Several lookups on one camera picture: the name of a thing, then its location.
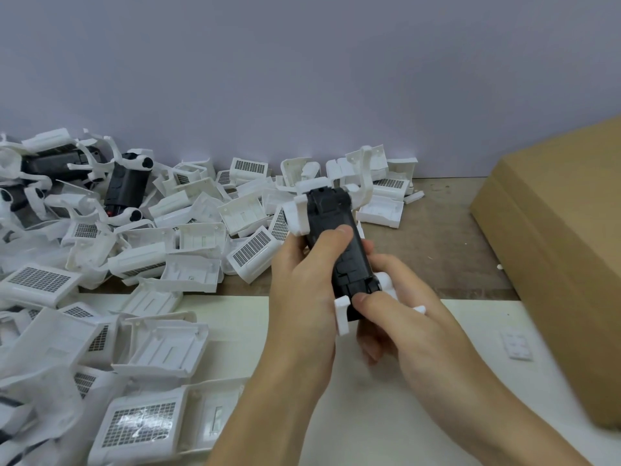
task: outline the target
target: brown cardboard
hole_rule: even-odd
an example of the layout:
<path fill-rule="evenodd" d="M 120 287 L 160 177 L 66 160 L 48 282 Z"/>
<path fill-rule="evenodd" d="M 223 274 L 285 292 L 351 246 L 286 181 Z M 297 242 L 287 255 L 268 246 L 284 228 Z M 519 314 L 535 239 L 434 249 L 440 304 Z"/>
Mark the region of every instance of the brown cardboard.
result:
<path fill-rule="evenodd" d="M 470 209 L 589 417 L 621 426 L 621 116 L 504 156 Z"/>

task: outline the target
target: purple-gray wall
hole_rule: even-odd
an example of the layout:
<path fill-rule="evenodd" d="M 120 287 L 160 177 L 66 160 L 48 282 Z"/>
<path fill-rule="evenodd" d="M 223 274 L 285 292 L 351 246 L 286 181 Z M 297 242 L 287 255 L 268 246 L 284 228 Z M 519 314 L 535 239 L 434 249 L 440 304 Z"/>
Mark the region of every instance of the purple-gray wall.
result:
<path fill-rule="evenodd" d="M 621 0 L 0 0 L 0 130 L 419 176 L 621 112 Z"/>

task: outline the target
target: black plastic part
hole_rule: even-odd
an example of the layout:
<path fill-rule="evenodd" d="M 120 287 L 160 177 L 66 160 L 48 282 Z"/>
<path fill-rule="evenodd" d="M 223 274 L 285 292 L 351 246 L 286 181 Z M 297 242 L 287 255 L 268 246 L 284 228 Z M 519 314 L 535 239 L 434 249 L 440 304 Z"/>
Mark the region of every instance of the black plastic part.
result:
<path fill-rule="evenodd" d="M 104 161 L 104 156 L 97 147 L 87 147 L 99 163 Z M 36 155 L 26 155 L 22 158 L 22 172 L 46 175 L 51 179 L 73 181 L 87 179 L 88 170 L 69 170 L 68 163 L 76 165 L 88 164 L 88 160 L 79 148 L 74 144 L 44 150 Z"/>
<path fill-rule="evenodd" d="M 124 158 L 136 158 L 135 153 L 125 153 Z M 115 163 L 110 185 L 105 194 L 104 209 L 108 216 L 118 216 L 127 207 L 140 207 L 151 171 L 129 170 Z"/>
<path fill-rule="evenodd" d="M 307 212 L 310 224 L 310 233 L 306 236 L 306 242 L 310 249 L 313 248 L 324 230 L 337 228 L 341 224 L 347 224 L 353 228 L 353 239 L 338 257 L 332 270 L 334 296 L 349 296 L 351 299 L 356 293 L 371 294 L 380 291 L 379 281 L 366 258 L 356 222 L 353 220 L 350 195 L 342 188 L 328 187 L 313 189 L 306 195 L 308 196 Z M 347 308 L 348 321 L 357 321 L 362 318 L 362 314 L 353 306 L 350 305 Z"/>

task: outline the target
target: hand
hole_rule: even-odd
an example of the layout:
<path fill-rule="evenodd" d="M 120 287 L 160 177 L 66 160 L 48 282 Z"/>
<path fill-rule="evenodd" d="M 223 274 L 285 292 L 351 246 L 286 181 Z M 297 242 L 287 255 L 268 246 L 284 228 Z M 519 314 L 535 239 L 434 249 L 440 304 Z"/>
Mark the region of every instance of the hand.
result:
<path fill-rule="evenodd" d="M 375 272 L 388 273 L 399 298 L 382 291 L 353 297 L 353 306 L 367 318 L 358 324 L 357 336 L 369 365 L 386 353 L 397 356 L 434 422 L 483 463 L 587 464 L 500 382 L 412 270 L 392 255 L 370 255 L 369 262 Z M 427 308 L 426 315 L 412 309 L 417 305 Z"/>
<path fill-rule="evenodd" d="M 303 237 L 289 235 L 272 260 L 268 336 L 261 360 L 278 360 L 304 370 L 317 399 L 330 381 L 337 326 L 332 270 L 352 241 L 350 226 L 322 232 L 304 257 Z M 364 242 L 371 251 L 373 244 Z"/>

